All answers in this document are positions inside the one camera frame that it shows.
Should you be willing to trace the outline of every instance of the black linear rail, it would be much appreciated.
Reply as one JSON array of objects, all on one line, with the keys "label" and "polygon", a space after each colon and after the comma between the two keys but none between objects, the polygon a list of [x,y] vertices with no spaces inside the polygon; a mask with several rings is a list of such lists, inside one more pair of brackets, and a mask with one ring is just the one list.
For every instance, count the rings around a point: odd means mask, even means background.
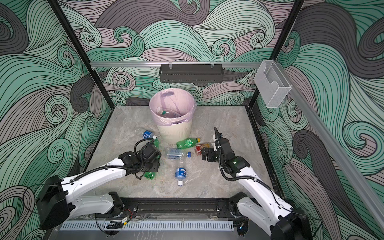
[{"label": "black linear rail", "polygon": [[76,34],[74,33],[68,19],[65,17],[65,14],[64,14],[63,10],[61,9],[59,3],[57,2],[57,0],[47,0],[47,1],[48,1],[49,5],[51,6],[53,12],[55,13],[57,19],[59,20],[61,26],[63,27],[64,31],[67,33],[69,39],[71,40],[76,52],[78,53],[81,60],[83,61],[83,63],[87,67],[89,74],[91,75],[91,77],[95,81],[96,85],[100,89],[101,94],[104,96],[109,107],[111,109],[114,109],[115,106],[112,102],[111,97],[109,96],[107,90],[105,89],[103,82],[101,81],[97,72],[95,70],[92,70],[92,67],[90,65],[90,60],[89,60],[87,54],[85,53],[83,47],[81,46],[80,41],[76,37]]},{"label": "black linear rail", "polygon": [[207,218],[227,218],[236,225],[248,220],[246,216],[234,217],[230,210],[229,198],[121,198],[123,214],[112,218],[110,214],[96,214],[106,220],[123,219],[132,214],[137,219],[156,217],[162,214],[205,214]]},{"label": "black linear rail", "polygon": [[256,125],[255,117],[253,116],[253,113],[249,107],[245,107],[245,109],[247,111],[249,121],[251,122],[253,132],[255,133],[256,141],[257,141],[257,144],[259,145],[260,152],[263,156],[265,167],[266,167],[268,174],[269,174],[269,177],[271,179],[272,187],[273,187],[273,189],[277,195],[281,196],[281,198],[284,198],[284,193],[281,189],[281,185],[280,185],[279,180],[277,178],[276,171],[272,165],[272,161],[271,161],[269,154],[268,154],[268,151],[264,145],[264,141],[263,141],[262,136],[260,134],[259,128]]},{"label": "black linear rail", "polygon": [[281,48],[283,47],[286,39],[288,38],[289,33],[291,32],[291,29],[293,27],[293,24],[296,21],[297,15],[299,15],[300,9],[304,3],[304,0],[296,0],[293,4],[293,7],[288,15],[288,18],[284,24],[284,27],[281,31],[281,34],[277,40],[277,43],[275,45],[275,48],[272,51],[272,54],[269,58],[269,60],[276,60],[277,56],[279,55]]}]

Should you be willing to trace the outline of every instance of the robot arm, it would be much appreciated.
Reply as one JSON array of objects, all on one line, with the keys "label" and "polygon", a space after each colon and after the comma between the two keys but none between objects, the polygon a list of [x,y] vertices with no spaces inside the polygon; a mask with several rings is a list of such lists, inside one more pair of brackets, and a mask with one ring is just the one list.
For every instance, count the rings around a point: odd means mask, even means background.
[{"label": "robot arm", "polygon": [[[214,148],[203,148],[202,160],[219,162],[223,177],[238,181],[256,200],[254,202],[247,196],[238,198],[237,202],[234,202],[237,206],[234,212],[251,219],[270,235],[271,239],[312,240],[309,219],[303,215],[304,212],[294,209],[277,196],[244,158],[235,156],[229,141],[223,138],[216,128],[213,140]],[[232,179],[225,176],[223,171],[230,174]]]},{"label": "robot arm", "polygon": [[160,156],[160,151],[150,142],[139,153],[125,152],[111,162],[88,172],[63,179],[59,179],[57,175],[48,178],[36,201],[41,228],[47,230],[68,218],[85,214],[119,215],[122,201],[116,192],[101,196],[82,195],[106,182],[129,174],[157,172]]}]

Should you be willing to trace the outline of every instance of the trash can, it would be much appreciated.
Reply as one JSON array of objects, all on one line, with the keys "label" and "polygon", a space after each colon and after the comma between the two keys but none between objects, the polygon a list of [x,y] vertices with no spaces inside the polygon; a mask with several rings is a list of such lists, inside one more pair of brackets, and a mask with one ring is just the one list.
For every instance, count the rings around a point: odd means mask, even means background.
[{"label": "trash can", "polygon": [[[149,101],[153,121],[156,123],[162,140],[170,144],[189,137],[192,118],[196,110],[193,96],[179,88],[169,88],[156,93]],[[177,118],[165,118],[157,114],[158,108],[179,113]]]}]

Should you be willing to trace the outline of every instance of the marble floor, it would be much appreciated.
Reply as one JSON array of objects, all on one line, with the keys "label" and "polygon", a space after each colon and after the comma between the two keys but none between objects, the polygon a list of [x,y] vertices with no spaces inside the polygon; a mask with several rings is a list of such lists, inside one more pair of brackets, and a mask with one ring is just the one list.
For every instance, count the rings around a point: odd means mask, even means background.
[{"label": "marble floor", "polygon": [[[133,151],[140,137],[135,136],[137,127],[157,131],[152,121],[149,107],[119,106],[113,112],[101,137],[88,170],[99,167],[119,154]],[[202,142],[212,142],[213,129],[227,138],[236,156],[242,156],[253,167],[260,178],[269,186],[268,176],[251,123],[244,107],[197,107],[192,123],[191,137],[199,137]],[[161,142],[160,151],[175,147]],[[159,172],[153,180],[142,180],[128,175],[112,180],[95,188],[88,195],[116,191],[120,197],[231,197],[239,191],[248,194],[239,183],[226,181],[220,174],[217,163],[201,160],[191,148],[192,157],[186,161],[187,178],[183,187],[177,186],[175,166],[172,160],[161,157]]]}]

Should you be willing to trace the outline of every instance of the wall mural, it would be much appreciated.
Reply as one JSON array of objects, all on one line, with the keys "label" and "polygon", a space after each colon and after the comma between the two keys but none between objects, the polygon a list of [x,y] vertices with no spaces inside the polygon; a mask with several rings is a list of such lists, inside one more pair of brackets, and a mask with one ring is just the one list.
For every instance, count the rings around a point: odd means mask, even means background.
[{"label": "wall mural", "polygon": [[[383,31],[384,1],[326,0],[300,11],[278,61],[384,200]],[[384,239],[295,100],[257,105],[284,194],[324,220],[315,239]],[[320,221],[311,225],[314,233]]]},{"label": "wall mural", "polygon": [[[268,59],[294,0],[59,0],[91,61]],[[314,4],[321,0],[311,0]],[[255,69],[229,68],[223,83],[161,83],[158,68],[99,68],[116,105],[148,105],[182,88],[200,106],[248,105]]]},{"label": "wall mural", "polygon": [[[23,192],[81,172],[110,111],[48,2],[1,1],[1,239],[44,237]],[[40,189],[25,194],[35,212]]]}]

